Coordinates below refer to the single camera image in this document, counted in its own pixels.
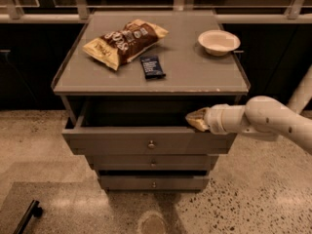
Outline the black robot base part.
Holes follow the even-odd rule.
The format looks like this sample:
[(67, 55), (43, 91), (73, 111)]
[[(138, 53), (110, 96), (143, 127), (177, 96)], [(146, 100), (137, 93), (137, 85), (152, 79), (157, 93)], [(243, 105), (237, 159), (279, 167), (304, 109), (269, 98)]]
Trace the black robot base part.
[(18, 226), (16, 227), (13, 234), (22, 234), (28, 222), (33, 217), (41, 217), (43, 214), (43, 209), (40, 207), (40, 202), (37, 200), (32, 200), (23, 217), (21, 218)]

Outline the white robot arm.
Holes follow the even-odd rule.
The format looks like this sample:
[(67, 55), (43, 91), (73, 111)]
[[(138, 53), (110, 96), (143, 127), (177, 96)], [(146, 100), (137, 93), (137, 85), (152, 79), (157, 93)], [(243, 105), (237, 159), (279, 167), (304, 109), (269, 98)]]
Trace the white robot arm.
[(309, 67), (287, 105), (272, 97), (258, 96), (245, 105), (217, 104), (188, 113), (187, 123), (214, 135), (239, 134), (264, 141), (283, 136), (312, 154), (312, 120), (300, 115), (312, 98)]

